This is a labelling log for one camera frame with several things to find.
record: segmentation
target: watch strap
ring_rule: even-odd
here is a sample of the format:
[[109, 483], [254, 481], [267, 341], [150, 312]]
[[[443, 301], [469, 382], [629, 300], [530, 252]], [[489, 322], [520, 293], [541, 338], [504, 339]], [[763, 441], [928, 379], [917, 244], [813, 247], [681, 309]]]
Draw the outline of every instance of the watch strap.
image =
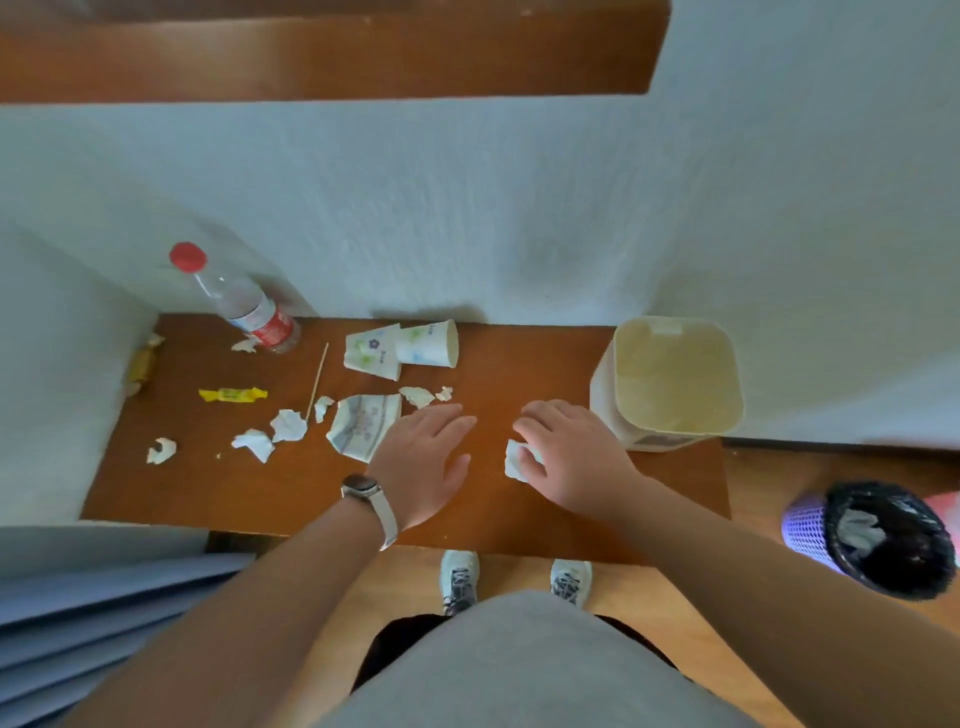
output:
[[390, 501], [387, 500], [386, 495], [379, 488], [377, 488], [376, 492], [368, 497], [367, 500], [370, 502], [370, 505], [373, 506], [373, 512], [380, 519], [380, 525], [383, 526], [384, 538], [383, 546], [380, 547], [380, 550], [385, 551], [394, 544], [396, 537], [399, 535], [394, 509], [390, 507]]

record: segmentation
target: blue curtain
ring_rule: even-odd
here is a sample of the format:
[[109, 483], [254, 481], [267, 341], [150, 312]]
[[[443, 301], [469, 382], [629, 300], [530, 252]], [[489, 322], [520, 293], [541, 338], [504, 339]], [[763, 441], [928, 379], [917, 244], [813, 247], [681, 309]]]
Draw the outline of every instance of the blue curtain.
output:
[[252, 560], [208, 554], [0, 582], [0, 728], [53, 726]]

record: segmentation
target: wooden table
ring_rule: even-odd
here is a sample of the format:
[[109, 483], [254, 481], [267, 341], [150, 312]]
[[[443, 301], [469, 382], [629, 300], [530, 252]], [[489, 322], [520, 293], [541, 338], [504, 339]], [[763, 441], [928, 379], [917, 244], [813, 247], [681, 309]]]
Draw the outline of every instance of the wooden table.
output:
[[[463, 490], [434, 519], [399, 542], [484, 553], [643, 564], [643, 557], [607, 528], [566, 513], [530, 486], [503, 473], [504, 450], [520, 407], [530, 400], [588, 404], [593, 369], [612, 336], [607, 327], [506, 327], [461, 324], [456, 369], [404, 366], [399, 382], [343, 366], [344, 337], [376, 328], [373, 321], [301, 320], [300, 345], [283, 355], [231, 352], [236, 329], [214, 316], [166, 314], [156, 327], [166, 337], [154, 380], [127, 400], [83, 518], [198, 526], [289, 535], [340, 498], [340, 481], [364, 465], [337, 453], [325, 435], [333, 408], [300, 442], [279, 443], [266, 464], [235, 435], [253, 427], [272, 434], [270, 420], [288, 407], [302, 412], [324, 343], [330, 343], [319, 395], [393, 394], [398, 386], [439, 392], [479, 418], [462, 445], [472, 453]], [[270, 396], [251, 404], [204, 402], [198, 389], [259, 387]], [[404, 413], [412, 407], [404, 403]], [[157, 437], [178, 444], [162, 465], [147, 465]], [[679, 493], [730, 517], [718, 440], [668, 453], [633, 453], [634, 462]]]

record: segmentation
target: sneaker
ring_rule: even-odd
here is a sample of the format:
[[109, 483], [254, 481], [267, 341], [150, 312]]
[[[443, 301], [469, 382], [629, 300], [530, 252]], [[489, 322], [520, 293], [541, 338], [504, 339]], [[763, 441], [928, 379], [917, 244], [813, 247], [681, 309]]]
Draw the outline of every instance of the sneaker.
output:
[[440, 562], [444, 614], [453, 617], [477, 603], [480, 557], [473, 551], [445, 551]]
[[593, 582], [593, 565], [589, 561], [557, 559], [550, 569], [550, 593], [584, 608]]

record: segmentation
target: wooden floor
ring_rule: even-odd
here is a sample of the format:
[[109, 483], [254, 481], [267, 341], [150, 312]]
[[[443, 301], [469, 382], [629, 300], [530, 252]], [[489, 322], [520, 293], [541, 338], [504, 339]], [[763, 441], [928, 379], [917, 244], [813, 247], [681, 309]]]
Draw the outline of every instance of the wooden floor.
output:
[[[733, 520], [780, 539], [780, 514], [796, 495], [837, 479], [897, 482], [921, 496], [958, 488], [960, 463], [914, 458], [732, 449], [726, 456]], [[305, 728], [348, 694], [373, 636], [391, 619], [441, 608], [441, 552], [395, 547], [361, 576], [315, 642], [276, 726]], [[548, 587], [544, 559], [481, 556], [480, 597]], [[960, 588], [915, 607], [960, 633]], [[767, 728], [799, 726], [680, 593], [646, 567], [594, 565], [591, 612], [630, 624], [689, 677]]]

